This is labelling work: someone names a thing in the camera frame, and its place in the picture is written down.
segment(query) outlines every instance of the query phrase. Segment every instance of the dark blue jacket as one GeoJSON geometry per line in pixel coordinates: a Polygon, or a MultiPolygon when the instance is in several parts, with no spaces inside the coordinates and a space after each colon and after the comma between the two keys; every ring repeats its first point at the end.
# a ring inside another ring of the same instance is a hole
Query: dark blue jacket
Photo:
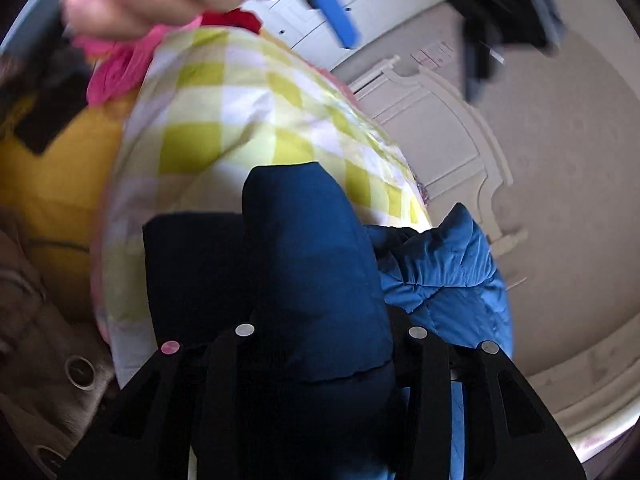
{"type": "MultiPolygon", "coordinates": [[[[260,333],[271,387],[260,393],[269,409],[252,432],[263,453],[256,472],[272,467],[283,480],[391,475],[404,397],[385,304],[447,342],[491,339],[512,351],[504,282],[461,205],[423,234],[365,228],[319,164],[272,166],[250,173],[242,216],[166,216],[144,234],[159,342],[206,342],[247,320],[260,333]]],[[[452,400],[458,480],[464,433],[455,385],[452,400]]]]}

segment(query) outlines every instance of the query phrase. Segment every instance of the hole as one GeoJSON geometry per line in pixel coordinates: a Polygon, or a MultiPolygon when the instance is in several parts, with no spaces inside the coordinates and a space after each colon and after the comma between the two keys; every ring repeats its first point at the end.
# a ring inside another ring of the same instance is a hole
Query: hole
{"type": "Polygon", "coordinates": [[[160,385],[160,373],[154,372],[146,383],[123,406],[111,431],[119,436],[140,440],[145,433],[146,420],[160,385]]]}
{"type": "Polygon", "coordinates": [[[65,459],[62,455],[56,453],[47,446],[36,446],[34,448],[35,455],[42,466],[50,471],[53,475],[57,475],[62,468],[65,459]]]}
{"type": "Polygon", "coordinates": [[[511,374],[500,372],[498,384],[502,393],[502,405],[509,434],[513,438],[518,438],[545,431],[545,423],[511,374]]]}
{"type": "Polygon", "coordinates": [[[94,366],[84,357],[73,355],[67,359],[65,374],[76,388],[91,390],[95,386],[94,366]]]}

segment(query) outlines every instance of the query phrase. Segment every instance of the blue plastic tab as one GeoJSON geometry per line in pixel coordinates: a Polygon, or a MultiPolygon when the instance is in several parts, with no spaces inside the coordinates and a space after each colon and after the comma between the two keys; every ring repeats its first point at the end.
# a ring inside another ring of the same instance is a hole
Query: blue plastic tab
{"type": "Polygon", "coordinates": [[[344,48],[356,48],[360,33],[344,10],[339,0],[313,0],[313,7],[320,9],[338,36],[344,48]]]}

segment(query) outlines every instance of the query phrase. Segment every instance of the red cloth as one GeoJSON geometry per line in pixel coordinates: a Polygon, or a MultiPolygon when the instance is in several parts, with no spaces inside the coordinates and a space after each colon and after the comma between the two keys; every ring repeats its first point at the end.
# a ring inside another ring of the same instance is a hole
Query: red cloth
{"type": "MultiPolygon", "coordinates": [[[[262,22],[252,12],[235,9],[224,14],[205,12],[202,17],[183,28],[205,25],[245,28],[259,34],[262,22]]],[[[156,47],[162,43],[165,35],[174,30],[179,28],[156,25],[144,38],[125,42],[100,41],[82,36],[75,38],[74,46],[83,48],[86,56],[108,56],[89,81],[86,92],[89,106],[101,105],[140,86],[154,58],[156,47]]]]}
{"type": "Polygon", "coordinates": [[[237,27],[250,30],[254,34],[260,34],[262,22],[252,12],[246,10],[234,9],[231,12],[211,12],[208,10],[202,15],[201,25],[218,26],[218,27],[237,27]]]}

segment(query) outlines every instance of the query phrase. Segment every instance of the yellow cloth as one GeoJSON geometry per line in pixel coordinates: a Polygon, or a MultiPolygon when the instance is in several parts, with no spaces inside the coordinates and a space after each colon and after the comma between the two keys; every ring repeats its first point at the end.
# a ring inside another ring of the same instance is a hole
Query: yellow cloth
{"type": "Polygon", "coordinates": [[[92,320],[89,245],[104,187],[138,90],[86,108],[47,151],[9,133],[0,142],[0,205],[20,212],[28,257],[67,320],[92,320]]]}

